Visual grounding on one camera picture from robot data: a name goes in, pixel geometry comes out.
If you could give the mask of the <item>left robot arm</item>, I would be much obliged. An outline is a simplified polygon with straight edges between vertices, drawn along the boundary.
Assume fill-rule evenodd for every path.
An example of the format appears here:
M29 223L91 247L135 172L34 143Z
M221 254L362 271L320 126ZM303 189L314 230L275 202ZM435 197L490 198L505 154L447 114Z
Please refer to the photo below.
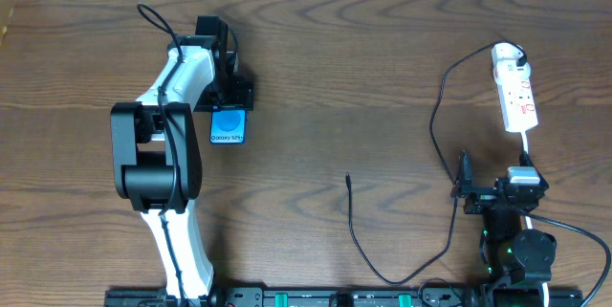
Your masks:
M211 115L211 143L241 144L254 87L236 74L233 32L219 17L199 16L190 35L165 21L157 26L171 36L163 70L145 93L110 112L115 187L155 239L166 273L158 302L207 306L219 299L196 217L203 162L194 116Z

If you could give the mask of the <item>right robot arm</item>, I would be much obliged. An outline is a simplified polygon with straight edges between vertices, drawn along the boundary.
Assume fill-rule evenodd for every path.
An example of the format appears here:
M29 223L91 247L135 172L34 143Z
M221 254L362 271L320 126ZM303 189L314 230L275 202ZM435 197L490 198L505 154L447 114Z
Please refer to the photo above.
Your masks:
M521 223L525 212L539 206L549 185L528 154L521 154L519 161L493 186L479 187L473 182L469 156L462 153L451 191L452 197L465 201L466 214L483 218L480 252L490 278L479 289L479 302L485 306L509 306L514 298L525 305L543 303L542 285L552 278L557 240Z

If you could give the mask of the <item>blue Galaxy smartphone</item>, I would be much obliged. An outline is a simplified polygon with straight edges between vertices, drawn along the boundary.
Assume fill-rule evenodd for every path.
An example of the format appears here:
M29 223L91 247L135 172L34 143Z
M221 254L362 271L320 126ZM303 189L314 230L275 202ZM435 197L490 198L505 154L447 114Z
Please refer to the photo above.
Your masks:
M245 110L225 110L211 115L210 136L212 144L242 144L246 132Z

